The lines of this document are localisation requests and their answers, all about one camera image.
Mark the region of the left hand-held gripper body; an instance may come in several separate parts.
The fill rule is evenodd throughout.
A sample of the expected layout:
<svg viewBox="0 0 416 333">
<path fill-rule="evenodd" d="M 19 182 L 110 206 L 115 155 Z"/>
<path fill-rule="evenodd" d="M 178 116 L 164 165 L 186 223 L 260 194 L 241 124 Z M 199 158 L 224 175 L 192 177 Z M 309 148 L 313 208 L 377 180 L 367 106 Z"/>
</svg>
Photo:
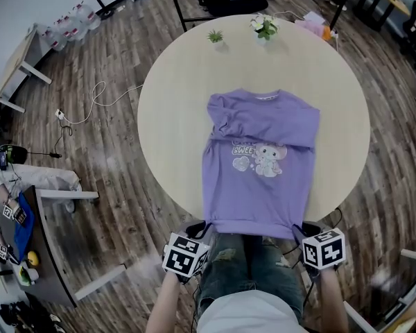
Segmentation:
<svg viewBox="0 0 416 333">
<path fill-rule="evenodd" d="M 176 274 L 181 284 L 202 272 L 211 247 L 194 239 L 172 233 L 164 247 L 162 268 Z"/>
</svg>

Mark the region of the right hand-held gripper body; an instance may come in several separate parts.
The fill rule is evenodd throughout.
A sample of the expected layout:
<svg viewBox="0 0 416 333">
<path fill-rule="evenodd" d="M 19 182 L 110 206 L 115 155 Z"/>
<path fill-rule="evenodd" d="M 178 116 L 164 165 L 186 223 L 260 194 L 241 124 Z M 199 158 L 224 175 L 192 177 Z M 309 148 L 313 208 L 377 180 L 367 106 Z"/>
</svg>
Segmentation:
<svg viewBox="0 0 416 333">
<path fill-rule="evenodd" d="M 301 247 L 302 263 L 310 277 L 318 277 L 326 268 L 336 270 L 346 260 L 345 236 L 338 228 L 307 235 Z"/>
</svg>

